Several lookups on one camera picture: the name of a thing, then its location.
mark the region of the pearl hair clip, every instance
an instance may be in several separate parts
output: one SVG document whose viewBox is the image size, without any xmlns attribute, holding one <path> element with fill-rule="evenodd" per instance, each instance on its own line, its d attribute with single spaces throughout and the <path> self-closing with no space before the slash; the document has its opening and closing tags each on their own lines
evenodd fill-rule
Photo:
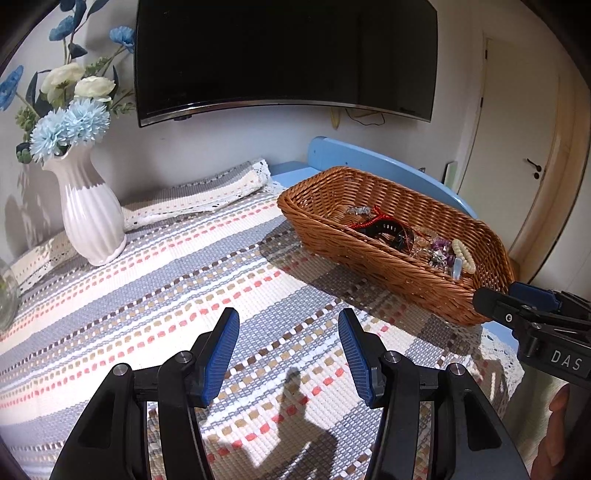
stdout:
<svg viewBox="0 0 591 480">
<path fill-rule="evenodd" d="M 452 240 L 453 252 L 456 254 L 456 258 L 462 260 L 462 269 L 466 273 L 473 275 L 476 272 L 476 264 L 472 258 L 472 254 L 468 250 L 468 247 L 464 245 L 460 240 L 455 238 Z"/>
</svg>

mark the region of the woven basket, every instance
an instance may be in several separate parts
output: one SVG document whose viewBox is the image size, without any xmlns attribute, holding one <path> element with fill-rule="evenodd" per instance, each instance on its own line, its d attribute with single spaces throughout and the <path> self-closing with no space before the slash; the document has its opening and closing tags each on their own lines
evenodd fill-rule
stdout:
<svg viewBox="0 0 591 480">
<path fill-rule="evenodd" d="M 446 320 L 487 322 L 472 308 L 474 291 L 485 286 L 506 293 L 513 282 L 505 248 L 485 223 L 370 173 L 333 167 L 289 188 L 277 203 L 306 248 Z M 453 280 L 347 227 L 362 220 L 346 213 L 350 207 L 375 205 L 407 225 L 430 228 L 449 240 L 459 238 L 472 253 L 476 273 Z"/>
</svg>

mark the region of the white vase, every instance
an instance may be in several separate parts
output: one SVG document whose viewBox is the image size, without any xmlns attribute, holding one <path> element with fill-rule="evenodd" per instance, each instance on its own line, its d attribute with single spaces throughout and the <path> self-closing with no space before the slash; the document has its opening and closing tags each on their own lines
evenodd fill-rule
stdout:
<svg viewBox="0 0 591 480">
<path fill-rule="evenodd" d="M 43 170 L 52 171 L 60 184 L 61 214 L 70 243 L 100 266 L 125 248 L 121 204 L 90 161 L 92 143 L 73 145 L 62 157 L 51 157 Z"/>
</svg>

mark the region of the light blue flower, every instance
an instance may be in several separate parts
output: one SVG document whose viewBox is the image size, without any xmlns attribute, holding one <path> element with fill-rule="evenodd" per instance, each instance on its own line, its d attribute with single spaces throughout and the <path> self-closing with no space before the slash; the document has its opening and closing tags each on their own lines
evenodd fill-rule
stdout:
<svg viewBox="0 0 591 480">
<path fill-rule="evenodd" d="M 8 75 L 6 80 L 0 83 L 0 110 L 6 111 L 12 103 L 17 94 L 18 82 L 21 80 L 23 71 L 24 67 L 19 65 Z"/>
<path fill-rule="evenodd" d="M 115 43 L 123 45 L 130 53 L 134 52 L 134 35 L 134 29 L 129 27 L 116 27 L 109 32 L 109 38 Z"/>
<path fill-rule="evenodd" d="M 67 142 L 98 142 L 107 129 L 111 116 L 104 103 L 89 98 L 74 98 L 64 116 Z"/>
<path fill-rule="evenodd" d="M 49 40 L 51 41 L 58 41 L 64 40 L 68 35 L 70 35 L 76 26 L 74 25 L 74 17 L 70 15 L 69 17 L 64 18 L 56 28 L 52 28 L 49 32 Z"/>
<path fill-rule="evenodd" d="M 61 149 L 67 145 L 64 116 L 66 112 L 58 108 L 41 118 L 31 134 L 29 152 L 35 161 L 43 162 L 52 155 L 61 155 Z"/>
</svg>

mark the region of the door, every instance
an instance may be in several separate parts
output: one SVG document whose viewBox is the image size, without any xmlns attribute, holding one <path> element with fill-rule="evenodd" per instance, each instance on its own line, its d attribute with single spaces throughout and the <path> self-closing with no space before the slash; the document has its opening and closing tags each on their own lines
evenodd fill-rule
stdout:
<svg viewBox="0 0 591 480">
<path fill-rule="evenodd" d="M 509 250 L 550 156 L 558 72 L 550 59 L 510 43 L 488 39 L 486 50 L 480 120 L 459 194 Z"/>
</svg>

